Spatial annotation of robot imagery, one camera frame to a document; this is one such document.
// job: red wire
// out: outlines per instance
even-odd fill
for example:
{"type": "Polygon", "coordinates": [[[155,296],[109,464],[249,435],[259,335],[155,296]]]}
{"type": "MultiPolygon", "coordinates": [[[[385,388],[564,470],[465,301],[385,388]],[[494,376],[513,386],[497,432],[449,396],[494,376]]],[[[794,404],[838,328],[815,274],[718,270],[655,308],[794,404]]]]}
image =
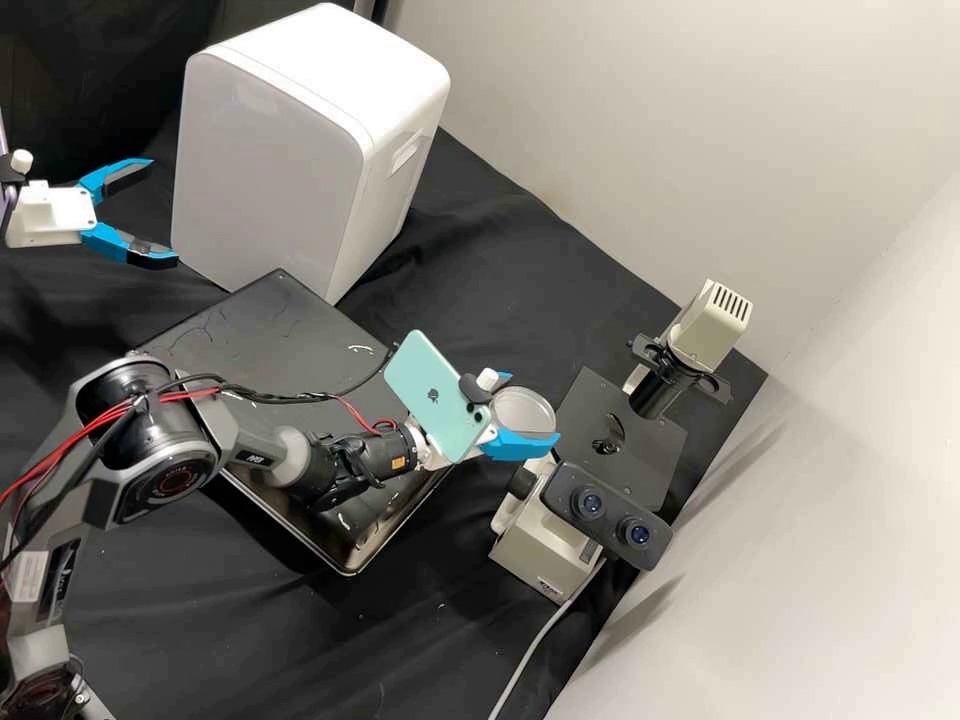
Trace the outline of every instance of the red wire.
{"type": "Polygon", "coordinates": [[[363,415],[360,414],[360,411],[357,410],[357,409],[350,403],[349,400],[347,400],[346,398],[341,397],[341,396],[339,396],[339,395],[334,395],[333,397],[335,397],[335,398],[337,399],[337,402],[339,402],[341,405],[343,405],[343,406],[347,409],[347,411],[349,411],[349,413],[350,413],[351,415],[353,415],[353,419],[357,421],[357,424],[360,425],[360,427],[362,427],[362,428],[363,428],[364,430],[366,430],[368,433],[373,433],[374,435],[379,435],[379,434],[380,434],[380,431],[377,430],[373,425],[371,425],[370,423],[368,423],[368,422],[367,422],[367,419],[366,419],[365,417],[363,417],[363,415]]]}
{"type": "MultiPolygon", "coordinates": [[[[214,387],[214,388],[204,388],[203,390],[194,390],[194,391],[187,391],[187,392],[165,393],[160,396],[160,402],[168,403],[168,402],[175,402],[177,400],[209,397],[219,392],[220,392],[220,388],[214,387]]],[[[76,445],[80,440],[85,438],[94,430],[120,418],[120,416],[123,415],[123,413],[125,413],[127,409],[130,407],[130,402],[131,402],[130,400],[124,400],[122,402],[117,403],[113,407],[108,408],[107,410],[104,410],[102,413],[100,413],[100,415],[98,415],[89,423],[84,425],[80,430],[78,430],[69,438],[64,440],[63,443],[61,443],[58,447],[56,447],[49,455],[47,455],[45,458],[40,460],[36,465],[30,468],[30,470],[28,470],[20,478],[18,478],[16,482],[10,485],[10,487],[8,487],[6,490],[0,493],[0,507],[3,506],[3,504],[10,498],[10,496],[13,494],[13,492],[17,488],[22,487],[26,483],[30,482],[30,480],[32,480],[38,474],[46,473],[47,470],[50,470],[51,468],[55,467],[63,459],[63,456],[66,455],[71,450],[71,448],[73,448],[73,446],[76,445]]],[[[31,488],[30,493],[32,493],[35,489],[36,489],[36,486],[31,488]]]]}

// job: black cloth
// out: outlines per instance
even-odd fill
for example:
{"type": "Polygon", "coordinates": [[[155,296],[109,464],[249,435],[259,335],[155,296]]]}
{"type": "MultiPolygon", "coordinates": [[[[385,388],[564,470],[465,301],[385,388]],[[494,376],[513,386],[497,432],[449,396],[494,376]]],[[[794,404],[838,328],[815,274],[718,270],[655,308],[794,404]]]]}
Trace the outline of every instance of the black cloth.
{"type": "Polygon", "coordinates": [[[0,4],[0,109],[33,176],[65,182],[138,153],[180,100],[220,0],[0,4]]]}
{"type": "MultiPolygon", "coordinates": [[[[167,132],[148,148],[160,159],[153,176],[108,199],[104,219],[166,239],[174,142],[167,132]]],[[[222,297],[186,268],[150,273],[83,248],[0,249],[0,268],[0,469],[11,479],[72,380],[222,297]]],[[[581,364],[625,377],[627,339],[676,312],[442,132],[403,231],[339,307],[385,342],[418,327],[458,366],[508,368],[553,403],[581,364]]],[[[722,372],[732,404],[675,408],[691,433],[667,516],[764,378],[736,353],[722,372]]],[[[349,579],[217,481],[93,537],[66,614],[72,648],[120,718],[484,718],[555,609],[487,558],[512,469],[456,468],[349,579]]],[[[543,716],[634,576],[623,563],[604,568],[504,718],[543,716]]]]}

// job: black cable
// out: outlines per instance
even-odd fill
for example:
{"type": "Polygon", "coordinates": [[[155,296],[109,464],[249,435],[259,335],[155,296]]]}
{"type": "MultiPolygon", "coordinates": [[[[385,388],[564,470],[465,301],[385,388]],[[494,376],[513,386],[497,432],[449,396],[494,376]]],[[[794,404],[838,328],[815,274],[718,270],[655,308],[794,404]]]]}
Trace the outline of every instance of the black cable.
{"type": "Polygon", "coordinates": [[[134,404],[131,405],[127,411],[116,421],[114,421],[114,423],[107,428],[107,431],[103,433],[97,442],[95,442],[87,451],[87,454],[70,474],[70,477],[60,489],[60,492],[57,493],[52,500],[43,505],[37,511],[37,514],[30,518],[30,520],[27,522],[27,529],[24,532],[23,540],[17,543],[17,546],[10,551],[10,554],[7,555],[2,562],[0,562],[0,574],[10,567],[10,563],[12,563],[21,552],[23,552],[27,545],[33,542],[34,538],[36,538],[43,529],[43,526],[46,525],[47,521],[57,511],[57,508],[60,507],[63,499],[70,493],[71,490],[83,482],[83,479],[86,477],[87,473],[90,472],[90,468],[93,467],[93,464],[97,461],[97,458],[103,454],[103,449],[106,447],[107,443],[110,442],[110,440],[112,440],[118,433],[125,430],[127,425],[130,424],[136,415],[137,407],[136,404],[134,404]]]}
{"type": "Polygon", "coordinates": [[[167,390],[172,390],[173,388],[180,387],[184,383],[196,382],[197,380],[213,380],[214,382],[220,385],[226,385],[227,380],[216,373],[197,373],[196,375],[185,375],[182,378],[177,380],[171,380],[168,383],[164,383],[160,387],[156,388],[153,392],[159,395],[160,393],[167,392],[167,390]]]}
{"type": "Polygon", "coordinates": [[[337,397],[343,397],[352,393],[354,390],[366,385],[373,378],[375,378],[381,370],[386,366],[390,358],[393,357],[393,349],[387,350],[383,358],[381,358],[377,367],[375,367],[369,374],[367,374],[363,379],[357,381],[348,388],[344,388],[335,393],[329,392],[304,392],[297,395],[275,395],[273,393],[264,393],[252,388],[248,388],[244,385],[237,385],[235,383],[224,382],[221,386],[223,392],[230,392],[234,395],[239,395],[245,400],[251,400],[253,402],[261,403],[262,405],[303,405],[306,403],[318,403],[318,402],[327,402],[328,400],[333,400],[337,397]]]}

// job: black knob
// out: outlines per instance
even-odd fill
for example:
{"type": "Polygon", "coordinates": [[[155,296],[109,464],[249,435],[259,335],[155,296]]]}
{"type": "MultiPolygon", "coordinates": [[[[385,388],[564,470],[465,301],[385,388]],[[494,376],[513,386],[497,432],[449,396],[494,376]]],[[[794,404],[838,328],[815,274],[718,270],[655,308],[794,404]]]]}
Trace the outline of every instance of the black knob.
{"type": "Polygon", "coordinates": [[[507,483],[507,492],[518,500],[526,500],[527,495],[530,494],[536,484],[537,476],[521,465],[510,477],[510,482],[507,483]]]}

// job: phone case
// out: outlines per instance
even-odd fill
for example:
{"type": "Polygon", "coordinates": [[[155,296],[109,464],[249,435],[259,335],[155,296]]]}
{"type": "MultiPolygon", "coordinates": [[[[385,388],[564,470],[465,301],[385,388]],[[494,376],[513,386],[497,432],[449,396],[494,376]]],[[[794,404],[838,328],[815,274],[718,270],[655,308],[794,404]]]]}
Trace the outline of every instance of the phone case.
{"type": "Polygon", "coordinates": [[[470,404],[460,373],[419,330],[407,335],[383,377],[451,462],[463,459],[490,423],[490,409],[470,404]]]}

